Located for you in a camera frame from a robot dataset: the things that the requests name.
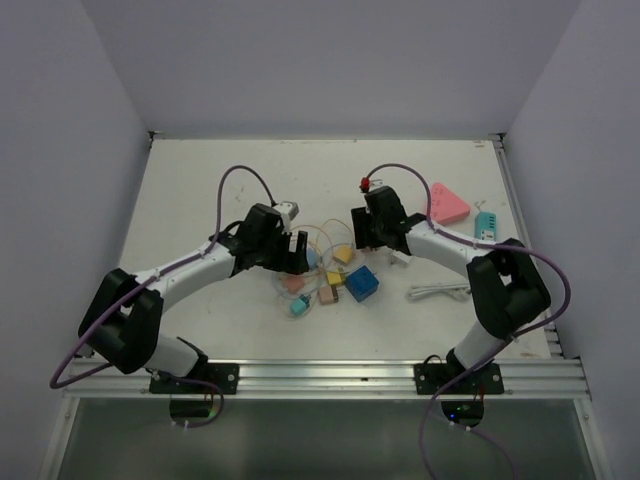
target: colorful block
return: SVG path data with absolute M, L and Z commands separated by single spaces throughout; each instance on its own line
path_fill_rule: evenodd
M 475 230 L 476 238 L 495 242 L 497 239 L 496 214 L 491 212 L 480 212 L 476 217 Z
M 344 285 L 346 275 L 342 268 L 338 267 L 337 272 L 327 272 L 327 283 L 334 287 L 341 287 Z
M 318 299 L 321 305 L 330 305 L 338 301 L 338 289 L 334 285 L 325 285 L 318 289 Z
M 349 265 L 354 257 L 353 248 L 348 245 L 341 245 L 333 254 L 333 259 L 340 265 Z
M 431 187 L 431 218 L 440 225 L 448 225 L 464 220 L 471 207 L 441 183 Z
M 351 273 L 345 281 L 347 290 L 358 303 L 373 295 L 379 284 L 378 279 L 366 266 Z
M 298 275 L 287 275 L 282 279 L 282 285 L 287 292 L 296 293 L 304 288 L 304 278 Z
M 313 248 L 307 248 L 307 264 L 309 265 L 309 270 L 315 270 L 318 266 L 318 254 Z
M 291 305 L 289 305 L 289 311 L 294 317 L 299 317 L 309 308 L 309 298 L 306 295 L 300 295 L 296 298 Z

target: wire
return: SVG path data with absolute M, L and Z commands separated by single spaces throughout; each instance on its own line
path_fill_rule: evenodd
M 415 302 L 437 293 L 444 293 L 454 300 L 465 302 L 469 300 L 471 289 L 468 283 L 411 285 L 407 290 L 406 297 L 410 302 Z
M 213 402 L 213 395 L 218 394 L 218 396 L 220 397 L 220 406 L 218 407 L 217 411 L 213 411 L 213 409 L 209 412 L 209 417 L 202 421 L 202 422 L 193 422 L 190 423 L 188 420 L 185 420 L 184 422 L 176 422 L 175 420 L 173 420 L 177 425 L 180 425 L 181 427 L 184 428 L 200 428 L 200 427 L 206 427 L 207 425 L 211 425 L 213 422 L 215 422 L 220 415 L 222 414 L 222 410 L 224 409 L 224 393 L 222 393 L 222 390 L 220 389 L 220 387 L 218 387 L 216 384 L 214 384 L 213 382 L 207 382 L 204 380 L 195 380 L 192 378 L 181 378 L 181 377 L 176 377 L 175 375 L 172 375 L 168 372 L 160 372 L 163 373 L 165 375 L 167 375 L 169 378 L 171 378 L 174 382 L 176 383 L 182 383 L 184 385 L 196 385 L 196 386 L 202 386 L 202 387 L 207 387 L 210 388 L 212 390 L 212 395 L 211 395 L 211 401 Z
M 242 220 L 236 220 L 235 222 L 231 222 L 229 225 L 224 227 L 223 232 L 224 233 L 229 233 L 231 230 L 233 230 L 234 228 L 238 227 L 241 223 L 242 223 Z
M 291 228 L 291 231 L 294 232 L 296 230 L 298 230 L 299 228 L 314 228 L 315 230 L 318 231 L 318 236 L 316 237 L 316 244 L 318 244 L 318 238 L 320 237 L 320 233 L 322 233 L 325 238 L 327 240 L 329 240 L 329 245 L 333 245 L 333 241 L 331 240 L 331 237 L 329 236 L 329 234 L 327 232 L 325 232 L 324 230 L 322 230 L 322 228 L 316 227 L 315 225 L 296 225 L 295 227 Z
M 312 283 L 310 280 L 315 280 L 316 281 L 316 285 L 320 284 L 320 280 L 321 280 L 320 272 L 317 272 L 317 271 L 316 272 L 311 272 L 310 275 L 298 275 L 299 277 L 302 277 L 304 279 L 304 287 L 302 287 L 300 290 L 298 290 L 296 292 L 290 292 L 282 284 L 282 281 L 287 276 L 288 276 L 288 274 L 284 274 L 284 276 L 283 276 L 279 272 L 273 272 L 272 284 L 273 284 L 273 288 L 278 293 L 279 297 L 283 297 L 283 298 L 286 297 L 286 298 L 290 298 L 292 300 L 295 300 L 300 295 L 311 295 L 311 294 L 315 293 L 320 288 L 319 286 L 316 286 L 315 288 L 313 288 L 311 290 L 306 290 L 306 287 L 309 286 Z
M 424 186 L 424 189 L 425 189 L 426 194 L 427 194 L 426 222 L 429 225 L 429 227 L 432 230 L 434 230 L 437 234 L 442 235 L 443 237 L 448 238 L 449 240 L 453 240 L 455 242 L 461 243 L 461 244 L 466 245 L 466 246 L 474 247 L 474 248 L 482 248 L 482 249 L 487 249 L 487 250 L 502 250 L 502 251 L 510 251 L 510 252 L 522 253 L 522 254 L 525 254 L 525 255 L 531 255 L 533 257 L 536 257 L 536 258 L 542 260 L 544 263 L 546 263 L 549 267 L 551 267 L 556 272 L 558 277 L 560 277 L 560 280 L 562 281 L 562 285 L 564 287 L 564 299 L 562 301 L 562 304 L 558 308 L 558 310 L 556 310 L 554 313 L 552 313 L 545 320 L 541 320 L 540 322 L 535 323 L 533 325 L 530 325 L 529 327 L 526 327 L 526 328 L 518 330 L 513 335 L 514 339 L 518 338 L 518 337 L 521 337 L 525 333 L 531 332 L 531 331 L 536 330 L 538 328 L 544 327 L 545 325 L 548 325 L 549 323 L 553 322 L 558 317 L 560 317 L 567 310 L 567 308 L 569 307 L 569 303 L 571 302 L 571 285 L 569 283 L 569 279 L 567 278 L 566 274 L 562 271 L 562 269 L 553 260 L 551 260 L 546 255 L 543 255 L 541 253 L 535 252 L 535 251 L 533 251 L 533 250 L 531 250 L 529 248 L 519 247 L 519 246 L 516 246 L 516 245 L 475 243 L 475 242 L 472 242 L 472 241 L 467 240 L 465 238 L 460 238 L 457 235 L 453 234 L 452 232 L 450 232 L 450 231 L 448 231 L 446 229 L 443 229 L 440 226 L 436 227 L 436 225 L 434 225 L 434 223 L 433 223 L 433 220 L 431 220 L 431 191 L 429 190 L 429 185 L 427 184 L 427 181 L 424 179 L 424 177 L 417 170 L 415 170 L 414 168 L 411 168 L 411 167 L 409 167 L 407 165 L 403 165 L 401 163 L 385 163 L 385 164 L 382 164 L 382 165 L 378 165 L 373 170 L 371 170 L 366 178 L 369 179 L 369 178 L 371 178 L 371 175 L 373 175 L 375 172 L 377 172 L 379 170 L 382 170 L 383 168 L 390 168 L 390 167 L 395 167 L 395 168 L 400 168 L 400 169 L 403 169 L 403 170 L 407 170 L 407 171 L 413 173 L 418 178 L 418 180 L 420 180 L 420 182 Z M 449 382 L 444 384 L 442 387 L 440 387 L 436 391 L 436 393 L 433 394 L 433 396 L 431 397 L 431 399 L 427 403 L 427 406 L 426 406 L 425 411 L 424 411 L 424 415 L 422 417 L 422 420 L 420 421 L 420 431 L 419 431 L 418 442 L 419 442 L 419 447 L 420 447 L 420 455 L 422 456 L 422 463 L 424 464 L 425 468 L 427 469 L 427 471 L 433 477 L 434 480 L 437 480 L 438 476 L 436 475 L 435 471 L 433 470 L 433 467 L 429 463 L 429 459 L 428 459 L 428 456 L 427 456 L 426 448 L 424 446 L 424 429 L 425 429 L 425 426 L 426 426 L 427 418 L 429 416 L 429 412 L 433 408 L 433 405 L 434 405 L 436 399 L 443 392 L 446 392 L 451 386 L 455 385 L 460 380 L 463 380 L 464 378 L 469 376 L 471 373 L 473 373 L 477 369 L 482 368 L 487 363 L 492 361 L 493 358 L 498 353 L 500 353 L 502 350 L 504 350 L 504 348 L 509 343 L 510 343 L 510 340 L 509 341 L 503 341 L 502 343 L 498 344 L 496 347 L 491 349 L 489 352 L 487 352 L 485 354 L 484 357 L 482 357 L 480 360 L 478 360 L 474 365 L 472 365 L 467 370 L 462 372 L 460 375 L 458 375 L 457 377 L 453 378 L 452 380 L 450 380 Z M 517 469 L 516 469 L 516 467 L 515 467 L 515 465 L 513 463 L 513 460 L 509 456 L 507 450 L 505 450 L 495 440 L 491 439 L 487 434 L 480 433 L 480 432 L 476 432 L 476 434 L 481 436 L 485 440 L 489 441 L 493 445 L 497 446 L 502 451 L 503 455 L 507 458 L 507 461 L 509 462 L 513 477 L 514 478 L 518 478 L 519 475 L 518 475 Z
M 289 244 L 295 242 L 298 239 L 298 234 L 296 232 L 295 235 L 291 235 L 291 239 L 289 240 Z M 307 240 L 307 245 L 311 245 L 311 248 L 316 252 L 316 254 L 318 254 L 318 256 L 321 254 L 320 249 L 318 248 L 318 245 L 316 243 L 313 243 L 309 240 Z
M 273 199 L 273 195 L 271 194 L 271 190 L 269 190 L 269 187 L 265 183 L 264 179 L 255 170 L 253 170 L 252 168 L 247 167 L 245 165 L 234 165 L 233 167 L 227 169 L 227 171 L 225 171 L 224 174 L 222 175 L 222 178 L 220 179 L 220 183 L 218 184 L 218 196 L 217 196 L 217 202 L 218 203 L 216 205 L 216 231 L 213 234 L 213 237 L 211 238 L 211 242 L 209 243 L 209 245 L 205 249 L 205 252 L 204 252 L 205 255 L 210 253 L 211 250 L 213 250 L 213 247 L 215 246 L 216 242 L 218 241 L 218 237 L 220 235 L 220 225 L 221 225 L 221 221 L 222 221 L 222 188 L 224 186 L 224 182 L 227 180 L 227 177 L 234 170 L 247 170 L 248 172 L 252 173 L 260 181 L 260 183 L 262 184 L 262 186 L 266 190 L 267 196 L 269 197 L 269 200 L 271 201 L 271 204 L 275 205 L 275 200 Z M 99 371 L 102 371 L 102 370 L 110 367 L 111 366 L 110 363 L 104 363 L 104 364 L 102 364 L 102 365 L 100 365 L 100 366 L 98 366 L 98 367 L 96 367 L 96 368 L 94 368 L 92 370 L 89 370 L 89 371 L 84 372 L 84 373 L 82 373 L 80 375 L 76 375 L 74 377 L 71 377 L 68 380 L 65 380 L 63 382 L 59 381 L 60 380 L 60 376 L 67 369 L 67 367 L 69 366 L 69 364 L 73 360 L 73 357 L 80 351 L 82 346 L 85 343 L 87 343 L 87 341 L 89 340 L 89 338 L 91 338 L 91 336 L 95 333 L 95 331 L 98 328 L 100 328 L 100 326 L 102 326 L 102 324 L 109 317 L 111 317 L 111 315 L 113 315 L 123 305 L 128 303 L 129 300 L 135 298 L 145 288 L 147 288 L 149 285 L 151 285 L 152 283 L 154 283 L 157 280 L 159 280 L 161 277 L 163 277 L 167 273 L 172 272 L 172 271 L 174 271 L 174 270 L 176 270 L 176 269 L 178 269 L 180 267 L 183 267 L 184 265 L 188 265 L 189 263 L 191 263 L 194 260 L 197 260 L 199 258 L 201 258 L 200 253 L 196 253 L 196 254 L 191 255 L 190 257 L 186 257 L 186 258 L 184 258 L 182 260 L 179 260 L 179 261 L 177 261 L 175 263 L 172 263 L 172 264 L 166 266 L 164 269 L 162 269 L 162 270 L 160 270 L 160 272 L 158 272 L 157 276 L 154 275 L 154 276 L 149 277 L 147 280 L 145 280 L 140 285 L 135 287 L 129 293 L 123 295 L 113 305 L 111 305 L 104 312 L 102 312 L 102 314 L 91 324 L 91 326 L 87 329 L 87 331 L 84 332 L 84 334 L 78 339 L 78 341 L 76 342 L 75 346 L 62 359 L 62 361 L 60 362 L 60 365 L 58 365 L 58 367 L 56 368 L 55 372 L 53 373 L 53 375 L 51 377 L 51 380 L 49 381 L 49 387 L 54 389 L 54 390 L 55 389 L 59 389 L 59 388 L 64 388 L 64 387 L 66 387 L 68 385 L 71 385 L 72 383 L 75 383 L 75 382 L 77 382 L 79 380 L 82 380 L 83 378 L 87 378 L 87 377 L 93 375 L 94 373 L 97 373 Z
M 348 243 L 348 242 L 344 242 L 344 243 L 334 243 L 333 245 L 331 245 L 329 248 L 327 248 L 322 255 L 320 256 L 320 260 L 322 261 L 322 269 L 325 271 L 325 273 L 344 273 L 345 275 L 349 275 L 352 272 L 355 272 L 358 268 L 362 267 L 366 261 L 367 258 L 362 255 L 361 256 L 361 261 L 359 263 L 355 263 L 353 260 L 349 263 L 350 267 L 349 268 L 345 268 L 342 265 L 339 266 L 339 268 L 341 270 L 329 270 L 329 266 L 335 262 L 335 260 L 333 259 L 333 251 L 336 247 L 340 247 L 342 245 L 347 245 L 348 247 L 353 247 L 352 243 Z M 331 257 L 329 258 L 329 263 L 327 264 L 325 262 L 325 257 L 327 255 L 327 253 L 329 252 L 329 250 L 331 250 Z
M 336 222 L 341 224 L 343 227 L 345 227 L 348 231 L 349 231 L 349 235 L 351 235 L 351 241 L 355 242 L 355 235 L 353 234 L 353 230 L 351 230 L 351 227 L 349 227 L 349 225 L 347 225 L 346 223 L 344 223 L 342 220 L 338 220 L 337 218 L 330 218 L 329 220 L 326 220 L 322 225 L 320 225 L 320 230 L 323 230 L 324 227 L 327 226 L 327 224 L 331 223 L 331 222 Z M 318 243 L 318 239 L 319 239 L 320 234 L 318 233 L 318 236 L 316 237 L 316 243 Z
M 278 296 L 277 296 L 277 299 L 276 299 L 276 302 L 278 303 L 278 308 L 280 308 L 280 310 L 282 311 L 282 313 L 284 313 L 287 317 L 289 317 L 289 318 L 293 318 L 293 319 L 295 319 L 295 320 L 297 320 L 297 319 L 299 319 L 299 318 L 302 318 L 302 317 L 306 317 L 306 316 L 309 314 L 309 312 L 311 312 L 311 309 L 314 307 L 314 305 L 315 305 L 315 303 L 316 303 L 316 300 L 318 299 L 318 295 L 317 295 L 316 291 L 314 291 L 314 292 L 312 292 L 312 293 L 310 293 L 310 294 L 302 294 L 302 293 L 301 293 L 300 295 L 298 295 L 298 296 L 296 297 L 296 298 L 298 298 L 298 297 L 300 297 L 301 295 L 304 295 L 304 296 L 308 297 L 308 301 L 309 301 L 309 306 L 308 306 L 308 307 L 307 307 L 307 309 L 306 309 L 304 312 L 302 312 L 302 314 L 300 314 L 300 315 L 293 315 L 293 314 L 291 313 L 291 310 L 290 310 L 289 308 L 287 308 L 286 306 L 283 306 L 283 305 L 282 305 L 282 301 L 284 300 L 284 297 L 283 297 L 282 295 L 278 295 Z M 289 301 L 290 301 L 290 302 L 295 301 L 295 299 L 296 299 L 296 298 L 289 299 Z
M 427 359 L 424 361 L 424 363 L 429 363 L 429 360 L 431 360 L 432 358 L 437 358 L 438 361 L 442 363 L 442 359 L 440 358 L 440 355 L 436 355 L 435 353 L 432 355 L 429 355 Z

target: white cable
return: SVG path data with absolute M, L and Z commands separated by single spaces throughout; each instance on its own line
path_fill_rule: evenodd
M 415 302 L 423 298 L 435 295 L 438 293 L 444 293 L 449 295 L 454 300 L 464 302 L 469 300 L 471 296 L 471 287 L 468 283 L 449 283 L 449 284 L 434 284 L 434 285 L 411 285 L 407 290 L 407 300 Z

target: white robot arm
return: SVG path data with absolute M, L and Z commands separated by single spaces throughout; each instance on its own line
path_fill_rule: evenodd
M 501 244 L 506 248 L 487 253 L 473 247 L 474 238 L 455 234 L 462 242 L 454 241 L 447 238 L 454 235 L 437 224 L 434 229 L 424 215 L 407 216 L 391 187 L 377 188 L 364 197 L 367 207 L 351 210 L 357 248 L 387 246 L 433 260 L 469 279 L 477 321 L 447 355 L 450 378 L 475 365 L 549 307 L 551 297 L 530 257 L 508 250 L 522 246 L 518 240 L 509 239 Z
M 123 373 L 145 368 L 198 379 L 199 368 L 208 360 L 206 355 L 185 340 L 161 335 L 163 313 L 201 288 L 256 265 L 291 274 L 308 271 L 307 233 L 297 232 L 295 250 L 290 248 L 291 220 L 298 212 L 294 202 L 273 207 L 256 204 L 244 221 L 230 226 L 237 226 L 234 234 L 227 227 L 216 239 L 151 270 L 135 274 L 121 269 L 109 272 L 78 335 L 84 335 L 118 299 L 139 289 L 131 303 L 124 305 L 128 311 L 114 311 L 88 338 L 87 344 Z

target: glass panel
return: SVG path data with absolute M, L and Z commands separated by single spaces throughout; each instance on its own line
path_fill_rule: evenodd
M 424 401 L 250 401 L 229 398 L 208 427 L 172 427 L 165 400 L 83 400 L 62 479 L 424 479 Z M 522 478 L 595 478 L 571 401 L 487 401 L 479 428 L 509 450 Z M 442 478 L 508 479 L 502 454 L 427 423 Z

